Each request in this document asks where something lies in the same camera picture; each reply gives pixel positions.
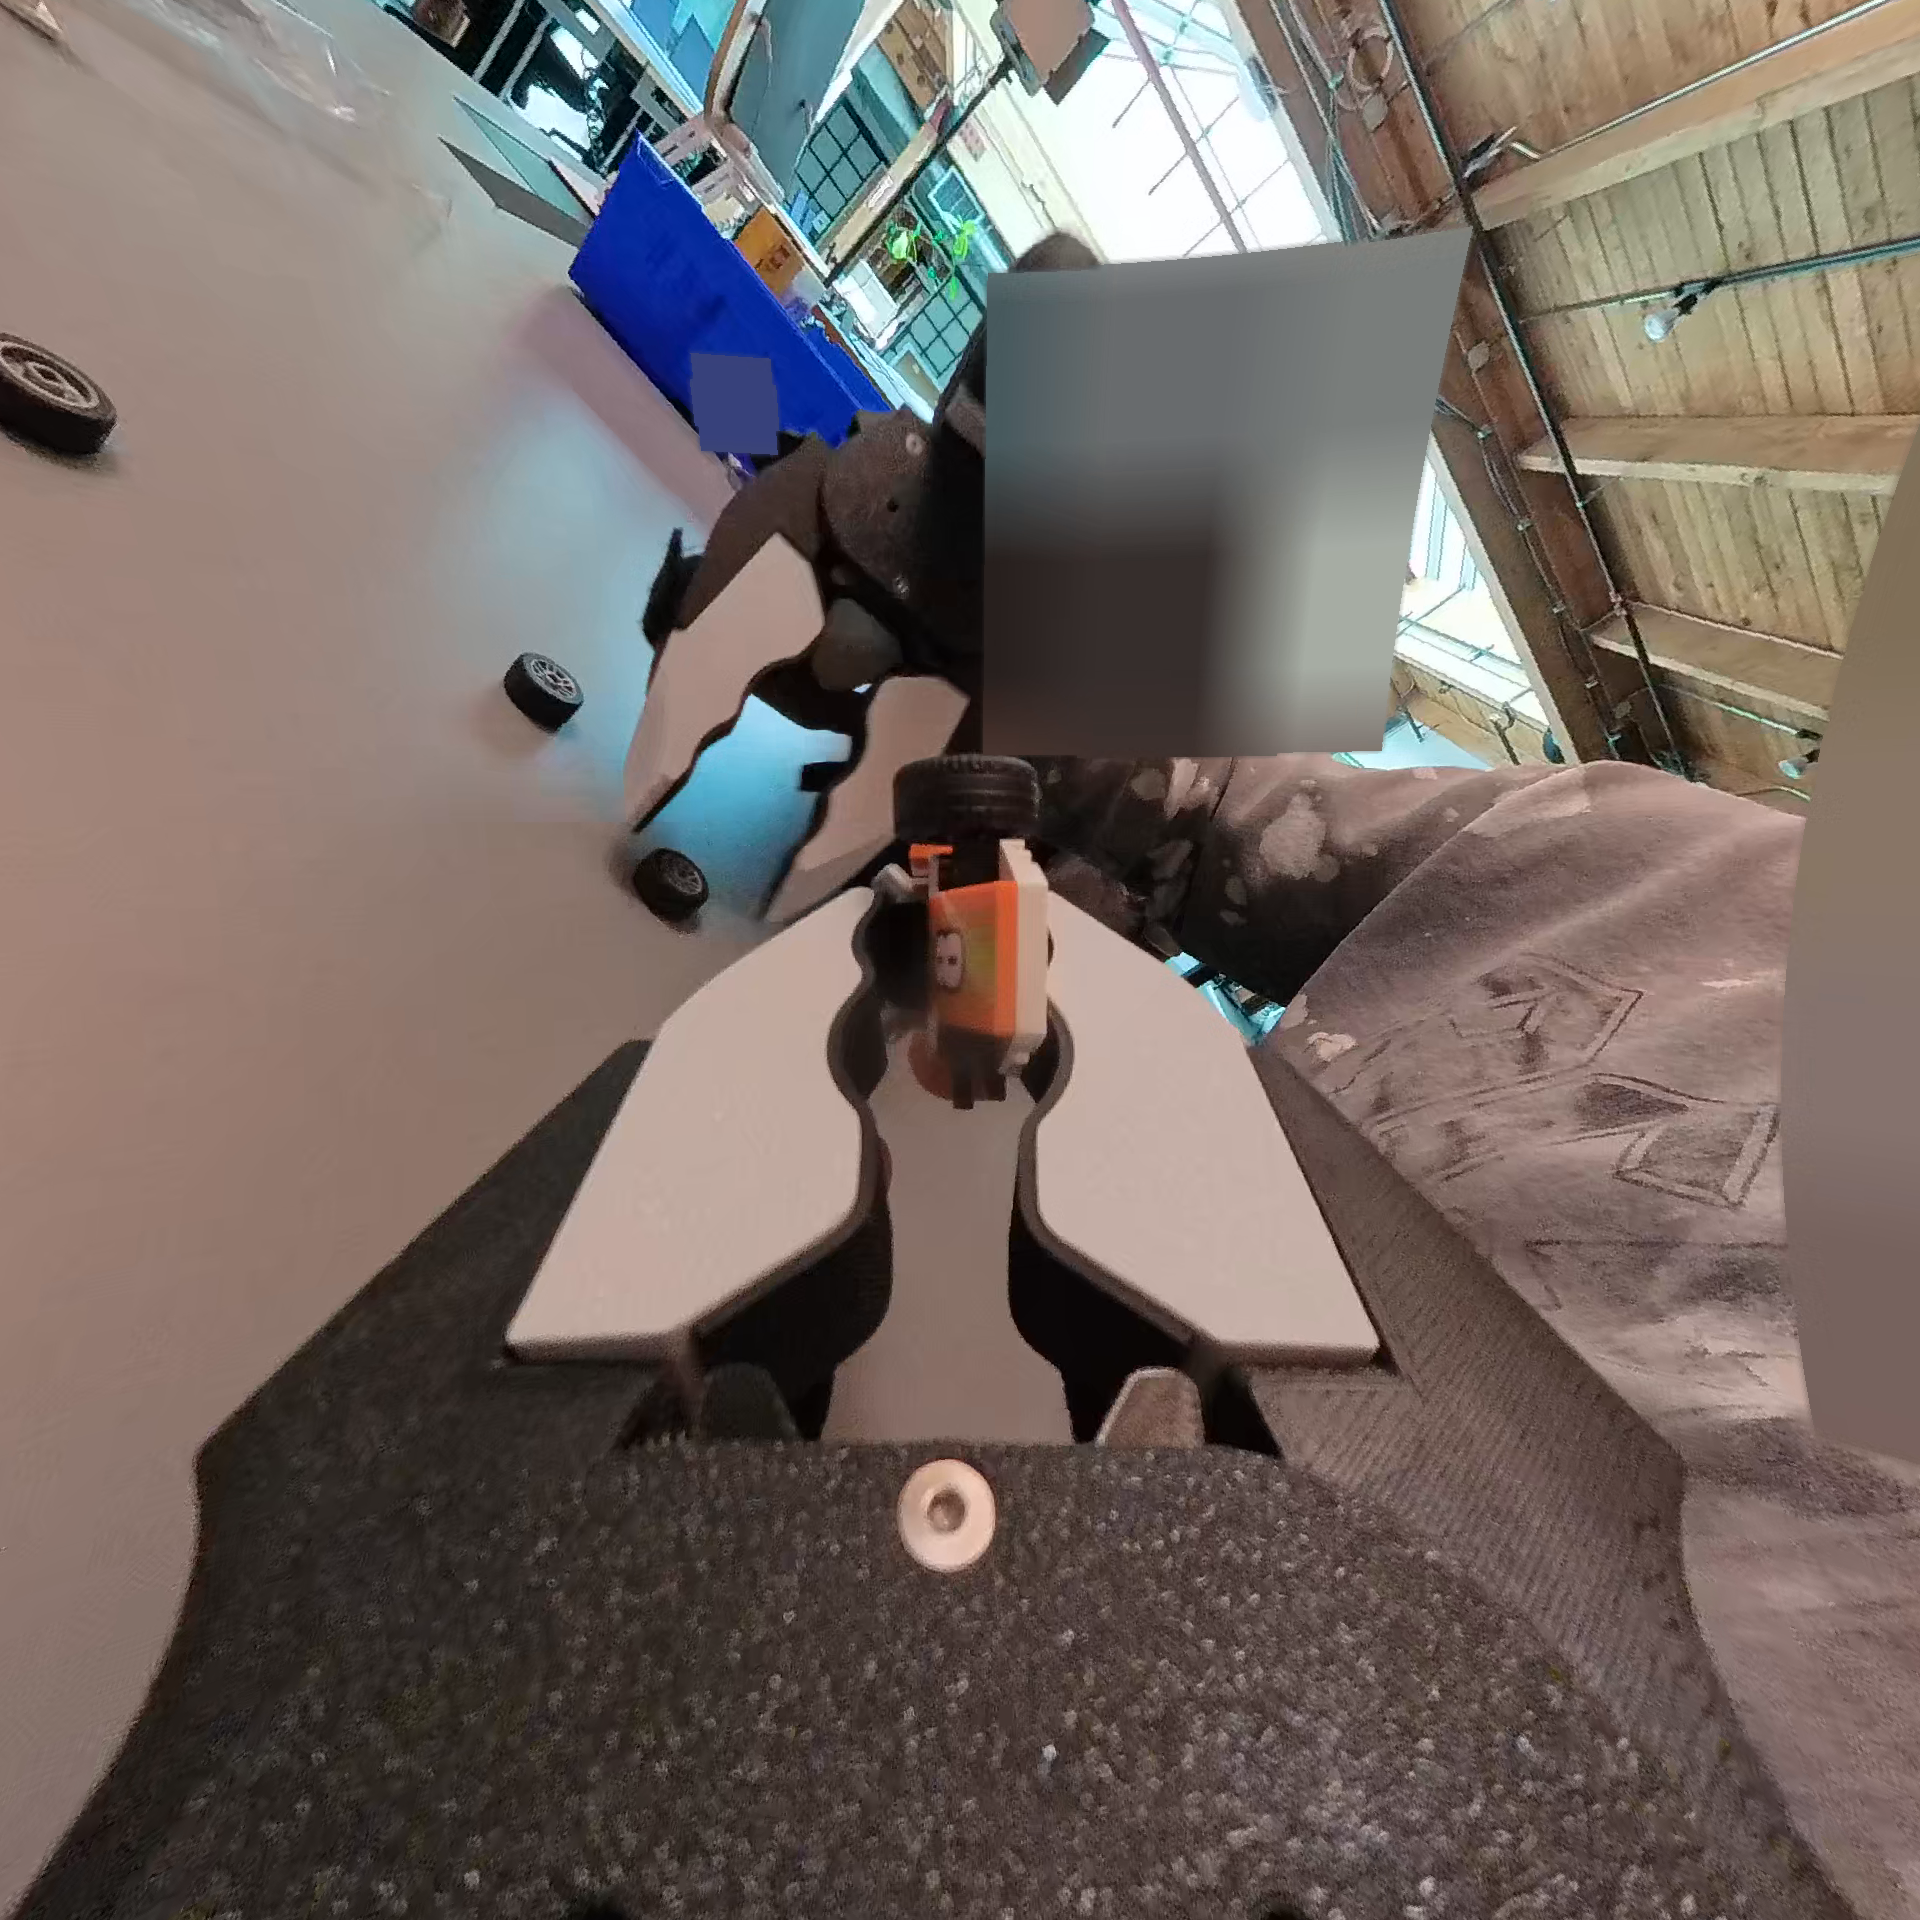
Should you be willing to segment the blue storage bin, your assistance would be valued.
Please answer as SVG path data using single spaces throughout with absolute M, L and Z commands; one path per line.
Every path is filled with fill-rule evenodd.
M 708 453 L 758 466 L 803 437 L 837 449 L 857 416 L 896 410 L 821 324 L 786 312 L 643 143 L 616 172 L 568 275 Z

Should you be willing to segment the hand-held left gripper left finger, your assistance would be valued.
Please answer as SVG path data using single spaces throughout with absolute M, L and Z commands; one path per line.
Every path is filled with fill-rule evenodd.
M 517 1361 L 692 1364 L 881 1200 L 884 1068 L 857 885 L 745 951 L 646 1044 L 509 1327 Z

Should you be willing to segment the wooden beam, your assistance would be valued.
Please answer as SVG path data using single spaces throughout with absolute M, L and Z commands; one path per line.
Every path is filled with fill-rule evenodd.
M 1522 225 L 1915 74 L 1918 4 L 1856 4 L 1521 164 L 1472 203 L 1490 232 Z

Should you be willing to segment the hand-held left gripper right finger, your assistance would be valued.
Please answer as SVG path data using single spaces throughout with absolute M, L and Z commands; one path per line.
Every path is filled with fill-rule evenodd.
M 1046 1257 L 1202 1362 L 1365 1369 L 1384 1343 L 1268 1101 L 1204 996 L 1067 901 L 1017 1211 Z

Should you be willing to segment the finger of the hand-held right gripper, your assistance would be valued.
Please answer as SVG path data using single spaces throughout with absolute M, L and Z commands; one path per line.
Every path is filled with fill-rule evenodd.
M 643 832 L 771 675 L 805 665 L 825 625 L 813 565 L 769 536 L 710 603 L 656 651 L 621 765 L 621 827 Z
M 966 712 L 970 698 L 939 676 L 877 684 L 846 772 L 818 797 L 806 836 L 766 901 L 769 924 L 805 917 L 884 857 L 896 842 L 896 775 L 913 761 L 946 755 Z

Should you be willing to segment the orange white lego car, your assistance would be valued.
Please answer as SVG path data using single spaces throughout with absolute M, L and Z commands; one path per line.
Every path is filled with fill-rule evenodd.
M 1001 1101 L 1049 1033 L 1049 882 L 1036 839 L 896 842 L 902 863 L 876 879 L 881 985 L 917 1025 L 917 1082 L 957 1111 Z

